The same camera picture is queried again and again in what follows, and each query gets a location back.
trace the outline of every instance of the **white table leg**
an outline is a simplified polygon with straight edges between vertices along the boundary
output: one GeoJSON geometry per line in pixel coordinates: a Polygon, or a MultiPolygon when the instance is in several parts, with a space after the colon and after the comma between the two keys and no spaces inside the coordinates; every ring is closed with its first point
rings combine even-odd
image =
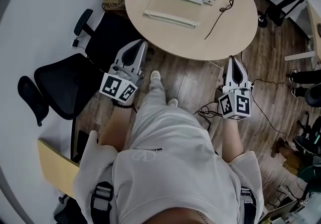
{"type": "Polygon", "coordinates": [[[314,56],[315,56],[315,51],[310,51],[310,52],[306,52],[306,53],[298,53],[298,54],[294,54],[294,55],[285,56],[284,60],[291,61],[291,60],[309,58],[309,57],[314,57],[314,56]]]}

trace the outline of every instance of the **chair armrest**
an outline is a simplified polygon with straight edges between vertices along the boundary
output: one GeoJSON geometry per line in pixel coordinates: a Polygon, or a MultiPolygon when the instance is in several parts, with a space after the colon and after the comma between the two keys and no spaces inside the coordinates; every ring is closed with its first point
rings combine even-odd
{"type": "Polygon", "coordinates": [[[74,33],[76,36],[79,36],[82,30],[84,30],[89,36],[92,36],[94,34],[94,31],[87,24],[87,21],[90,18],[92,13],[93,13],[92,9],[87,9],[81,15],[74,29],[74,33]]]}

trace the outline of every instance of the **wooden floor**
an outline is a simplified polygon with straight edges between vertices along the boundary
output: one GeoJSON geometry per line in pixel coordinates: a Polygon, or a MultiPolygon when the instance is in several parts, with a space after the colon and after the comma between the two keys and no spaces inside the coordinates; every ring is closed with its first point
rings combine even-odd
{"type": "MultiPolygon", "coordinates": [[[[264,0],[255,0],[258,10],[265,11],[267,3],[264,0]]],[[[248,69],[249,79],[263,79],[278,82],[289,81],[285,77],[291,69],[299,71],[312,70],[310,59],[284,61],[283,57],[305,52],[306,40],[296,27],[285,20],[282,27],[275,27],[269,22],[265,29],[258,28],[252,43],[243,51],[243,62],[248,69]]],[[[162,83],[166,90],[167,99],[176,97],[179,107],[194,113],[201,106],[214,100],[215,88],[222,83],[222,70],[210,62],[193,61],[173,56],[155,48],[154,55],[148,55],[144,71],[146,79],[141,89],[135,95],[135,105],[139,108],[144,96],[148,93],[149,74],[157,69],[162,76],[162,83]]],[[[213,61],[219,66],[224,66],[225,60],[213,61]]],[[[304,98],[294,98],[290,88],[285,85],[275,85],[257,80],[253,89],[253,96],[267,115],[273,126],[287,134],[286,139],[292,145],[294,136],[301,130],[296,124],[302,120],[305,111],[310,112],[310,124],[320,115],[320,110],[311,108],[304,98]]],[[[96,130],[99,134],[104,132],[104,127],[110,117],[113,106],[108,97],[97,93],[88,103],[82,114],[77,118],[75,134],[79,130],[89,133],[96,130]]],[[[206,122],[197,116],[204,128],[206,122]]],[[[131,124],[134,123],[135,114],[132,114],[131,124]]],[[[284,159],[278,155],[270,157],[271,146],[278,137],[285,137],[273,130],[268,121],[253,103],[252,117],[239,122],[241,138],[246,150],[256,153],[261,169],[263,194],[265,205],[273,203],[279,196],[276,192],[280,185],[287,185],[293,194],[301,196],[305,183],[297,180],[282,167],[284,159]]],[[[222,119],[212,119],[212,128],[209,131],[213,145],[217,151],[221,150],[222,119]]]]}

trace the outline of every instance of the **baseboard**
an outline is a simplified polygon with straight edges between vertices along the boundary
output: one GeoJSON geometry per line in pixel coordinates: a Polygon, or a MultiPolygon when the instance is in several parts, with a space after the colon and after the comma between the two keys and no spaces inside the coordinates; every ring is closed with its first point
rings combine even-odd
{"type": "MultiPolygon", "coordinates": [[[[265,0],[265,1],[268,2],[270,5],[275,5],[275,3],[272,2],[271,0],[265,0]]],[[[307,40],[310,39],[310,38],[307,36],[307,34],[303,31],[303,29],[302,29],[291,17],[289,17],[289,18],[287,18],[287,19],[294,24],[294,26],[298,29],[298,31],[299,31],[307,40]]]]}

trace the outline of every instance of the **bracelet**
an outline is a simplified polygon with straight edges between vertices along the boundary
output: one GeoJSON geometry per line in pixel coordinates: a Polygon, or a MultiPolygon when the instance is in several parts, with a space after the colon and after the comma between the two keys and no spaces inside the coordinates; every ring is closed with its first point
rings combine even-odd
{"type": "Polygon", "coordinates": [[[113,104],[114,106],[116,106],[116,107],[123,108],[123,109],[133,108],[133,110],[135,111],[135,113],[137,113],[137,111],[136,111],[136,109],[135,109],[134,103],[132,103],[131,105],[122,105],[122,104],[117,103],[117,100],[113,99],[113,100],[112,100],[112,104],[113,104]]]}

